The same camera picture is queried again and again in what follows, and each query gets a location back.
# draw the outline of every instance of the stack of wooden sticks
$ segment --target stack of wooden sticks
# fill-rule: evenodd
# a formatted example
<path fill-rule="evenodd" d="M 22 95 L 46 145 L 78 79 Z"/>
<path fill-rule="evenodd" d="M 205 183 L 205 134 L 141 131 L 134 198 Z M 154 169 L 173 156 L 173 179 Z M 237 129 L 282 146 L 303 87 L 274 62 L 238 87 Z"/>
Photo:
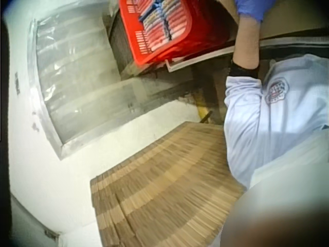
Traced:
<path fill-rule="evenodd" d="M 104 247 L 208 246 L 242 194 L 223 128 L 192 122 L 90 186 Z"/>

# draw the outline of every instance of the wall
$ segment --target wall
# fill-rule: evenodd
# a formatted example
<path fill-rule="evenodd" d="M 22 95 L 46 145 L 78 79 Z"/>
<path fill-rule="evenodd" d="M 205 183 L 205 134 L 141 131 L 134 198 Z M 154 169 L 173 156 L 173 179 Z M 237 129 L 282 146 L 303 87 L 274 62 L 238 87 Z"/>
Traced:
<path fill-rule="evenodd" d="M 56 247 L 58 246 L 56 236 L 54 239 L 45 235 L 48 230 L 36 218 L 34 218 L 25 208 L 11 197 L 12 230 L 11 239 L 14 246 L 32 247 Z"/>
<path fill-rule="evenodd" d="M 11 192 L 49 229 L 88 245 L 99 236 L 90 200 L 89 181 L 115 166 L 180 123 L 199 121 L 197 108 L 178 101 L 167 103 L 120 127 L 72 156 L 59 161 L 33 115 L 27 71 L 27 34 L 33 17 L 71 1 L 15 1 L 6 13 L 10 39 L 9 164 Z M 18 73 L 20 94 L 14 74 Z M 93 228 L 94 238 L 84 233 Z"/>

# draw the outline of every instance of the blue glove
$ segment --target blue glove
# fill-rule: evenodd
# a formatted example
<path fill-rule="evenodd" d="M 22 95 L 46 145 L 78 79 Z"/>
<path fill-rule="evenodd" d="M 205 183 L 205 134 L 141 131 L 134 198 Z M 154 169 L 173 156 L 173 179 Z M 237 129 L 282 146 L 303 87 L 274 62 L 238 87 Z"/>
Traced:
<path fill-rule="evenodd" d="M 274 5 L 276 0 L 235 0 L 237 12 L 249 15 L 262 22 L 264 14 Z"/>

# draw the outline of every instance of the person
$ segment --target person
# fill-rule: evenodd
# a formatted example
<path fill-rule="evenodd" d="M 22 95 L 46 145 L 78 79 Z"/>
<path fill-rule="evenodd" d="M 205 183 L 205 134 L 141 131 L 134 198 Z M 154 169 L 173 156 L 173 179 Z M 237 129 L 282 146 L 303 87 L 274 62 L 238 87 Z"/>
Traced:
<path fill-rule="evenodd" d="M 246 190 L 257 169 L 328 128 L 328 59 L 296 56 L 258 79 L 260 29 L 275 2 L 235 0 L 240 21 L 226 80 L 224 131 L 230 171 Z M 220 245 L 221 233 L 211 246 Z"/>

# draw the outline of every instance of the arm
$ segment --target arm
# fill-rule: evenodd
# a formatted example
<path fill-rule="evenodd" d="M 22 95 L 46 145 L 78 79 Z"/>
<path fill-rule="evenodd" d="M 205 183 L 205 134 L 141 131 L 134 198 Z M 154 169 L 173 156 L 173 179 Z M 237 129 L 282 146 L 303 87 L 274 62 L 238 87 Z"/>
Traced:
<path fill-rule="evenodd" d="M 236 36 L 233 62 L 246 69 L 259 65 L 259 36 L 261 24 L 254 18 L 241 15 Z"/>
<path fill-rule="evenodd" d="M 259 38 L 264 14 L 275 0 L 235 0 L 240 14 L 233 62 L 245 69 L 256 69 L 259 65 Z"/>
<path fill-rule="evenodd" d="M 257 78 L 260 27 L 265 11 L 255 14 L 255 9 L 259 11 L 255 6 L 269 2 L 274 1 L 236 0 L 240 23 L 232 66 L 226 80 L 225 104 L 228 110 L 224 131 L 231 173 L 245 187 L 248 187 L 256 165 L 255 147 L 263 96 L 262 84 Z"/>

